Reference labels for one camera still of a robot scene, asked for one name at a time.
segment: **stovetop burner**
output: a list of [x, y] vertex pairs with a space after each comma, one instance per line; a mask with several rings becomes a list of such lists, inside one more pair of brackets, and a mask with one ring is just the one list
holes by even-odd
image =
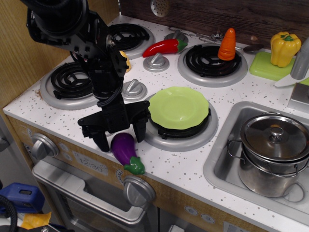
[[201, 77], [226, 76], [239, 68], [241, 57], [235, 54], [231, 61], [224, 61], [218, 58], [218, 46], [196, 45], [192, 47], [185, 56], [185, 62], [189, 69]]
[[217, 128], [218, 116], [214, 107], [209, 102], [209, 114], [205, 120], [198, 125], [198, 131], [196, 131], [196, 133], [191, 134], [189, 137], [182, 137], [180, 131], [180, 134], [177, 134], [174, 138], [162, 138], [162, 135], [158, 133], [158, 129], [160, 128], [149, 120], [146, 123], [145, 141], [150, 145], [165, 151], [191, 151], [208, 143], [217, 132]]
[[129, 59], [142, 56], [143, 52], [155, 43], [154, 35], [139, 25], [122, 23], [109, 26], [110, 33], [120, 51], [124, 51]]
[[168, 129], [168, 128], [162, 127], [159, 124], [153, 122], [151, 119], [150, 119], [150, 122], [155, 127], [157, 127], [158, 134], [161, 135], [162, 139], [168, 139], [168, 138], [181, 139], [181, 138], [189, 138], [191, 136], [198, 134], [202, 130], [205, 130], [205, 128], [207, 127], [208, 119], [210, 115], [211, 115], [211, 111], [209, 110], [208, 115], [200, 124], [194, 127], [184, 129], [184, 130]]
[[186, 80], [204, 87], [226, 87], [240, 81], [248, 71], [245, 57], [236, 51], [232, 61], [220, 60], [219, 46], [200, 44], [181, 52], [178, 71]]
[[[76, 74], [83, 73], [84, 78], [77, 78]], [[79, 63], [66, 63], [57, 68], [50, 77], [54, 86], [56, 98], [80, 98], [91, 94], [92, 83], [84, 73]]]
[[79, 63], [65, 63], [51, 70], [41, 81], [43, 100], [58, 109], [80, 110], [95, 105], [92, 84]]

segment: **orange carrot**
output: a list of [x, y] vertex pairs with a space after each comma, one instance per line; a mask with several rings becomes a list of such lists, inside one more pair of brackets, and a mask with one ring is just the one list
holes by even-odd
[[232, 60], [235, 58], [236, 34], [233, 28], [229, 28], [219, 48], [218, 58]]

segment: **green cutting board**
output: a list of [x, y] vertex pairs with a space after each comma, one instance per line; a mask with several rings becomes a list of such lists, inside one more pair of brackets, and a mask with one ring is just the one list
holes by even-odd
[[[249, 68], [249, 72], [255, 76], [263, 77], [273, 81], [279, 81], [291, 72], [295, 62], [295, 59], [293, 58], [288, 66], [280, 68], [276, 65], [272, 65], [270, 63], [270, 58], [271, 53], [257, 53], [252, 62], [252, 65]], [[301, 83], [309, 86], [309, 78], [302, 81]]]

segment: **silver pot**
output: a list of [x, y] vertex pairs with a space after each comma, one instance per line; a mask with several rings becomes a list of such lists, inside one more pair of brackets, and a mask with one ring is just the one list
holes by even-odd
[[290, 193], [297, 183], [298, 174], [292, 177], [277, 176], [256, 166], [244, 152], [241, 157], [246, 161], [240, 162], [239, 176], [253, 192], [266, 197], [281, 197]]
[[267, 112], [244, 123], [240, 136], [242, 182], [267, 197], [288, 194], [308, 166], [307, 128], [292, 118]]

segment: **spoon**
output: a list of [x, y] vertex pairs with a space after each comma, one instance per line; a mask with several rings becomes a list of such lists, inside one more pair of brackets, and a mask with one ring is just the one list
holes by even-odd
[[242, 47], [236, 47], [236, 49], [240, 49], [240, 50], [243, 50], [244, 52], [255, 52], [255, 51], [258, 51], [260, 49], [262, 49], [264, 47], [264, 45], [262, 44], [252, 44], [252, 45], [249, 45], [249, 46], [246, 46], [244, 48]]

